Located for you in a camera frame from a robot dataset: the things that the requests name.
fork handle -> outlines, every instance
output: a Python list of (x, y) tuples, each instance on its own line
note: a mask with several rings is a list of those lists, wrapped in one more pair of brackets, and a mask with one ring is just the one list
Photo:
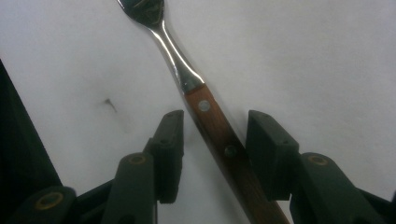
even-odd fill
[(289, 223), (277, 202), (268, 202), (250, 166), (248, 154), (206, 84), (184, 97), (220, 170), (251, 223)]

dark mark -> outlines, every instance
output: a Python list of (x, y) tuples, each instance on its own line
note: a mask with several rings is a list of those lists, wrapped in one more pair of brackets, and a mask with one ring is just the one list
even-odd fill
[(116, 107), (113, 105), (113, 103), (111, 103), (110, 99), (105, 99), (104, 103), (107, 104), (107, 105), (110, 105), (111, 108), (114, 109), (114, 112), (117, 113), (117, 109), (116, 109)]

black plastic part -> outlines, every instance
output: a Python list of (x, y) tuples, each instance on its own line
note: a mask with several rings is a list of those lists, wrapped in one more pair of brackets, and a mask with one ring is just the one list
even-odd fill
[(293, 191), (290, 200), (290, 212), (294, 224), (317, 224), (315, 213), (306, 197), (304, 190), (300, 187)]
[(330, 158), (316, 153), (301, 155), (297, 176), (318, 223), (385, 223)]
[(246, 149), (268, 200), (288, 200), (298, 143), (271, 116), (248, 113)]
[(156, 204), (154, 159), (131, 154), (120, 161), (101, 223), (156, 223)]
[(112, 180), (91, 189), (77, 197), (76, 216), (80, 224), (100, 223), (105, 212), (108, 195), (111, 191)]
[(32, 194), (62, 183), (0, 61), (0, 223)]
[(67, 187), (50, 187), (29, 197), (7, 224), (73, 223), (68, 214), (76, 200), (76, 193)]
[(396, 204), (360, 189), (360, 193), (387, 223), (396, 223)]
[(184, 155), (183, 115), (182, 110), (164, 115), (144, 150), (154, 157), (156, 193), (160, 203), (173, 203), (177, 197)]

white surface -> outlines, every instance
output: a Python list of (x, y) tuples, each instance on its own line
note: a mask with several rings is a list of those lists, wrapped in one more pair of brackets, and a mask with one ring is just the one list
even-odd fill
[[(391, 199), (394, 1), (168, 0), (166, 19), (243, 141), (249, 109), (269, 113), (301, 152)], [(2, 0), (0, 58), (78, 193), (112, 178), (163, 114), (186, 111), (153, 38), (116, 0)], [(187, 111), (184, 130), (177, 202), (159, 206), (160, 223), (247, 223)]]

black clamp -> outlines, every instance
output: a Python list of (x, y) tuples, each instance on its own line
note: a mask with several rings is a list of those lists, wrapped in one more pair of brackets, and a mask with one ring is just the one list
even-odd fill
[(68, 187), (43, 189), (28, 198), (7, 224), (13, 223), (156, 223), (157, 201), (177, 197), (183, 157), (183, 114), (163, 119), (141, 153), (124, 157), (116, 177), (76, 197)]
[(396, 223), (396, 200), (357, 189), (330, 158), (300, 155), (298, 143), (271, 116), (249, 111), (247, 153), (268, 200), (288, 200), (296, 224)]

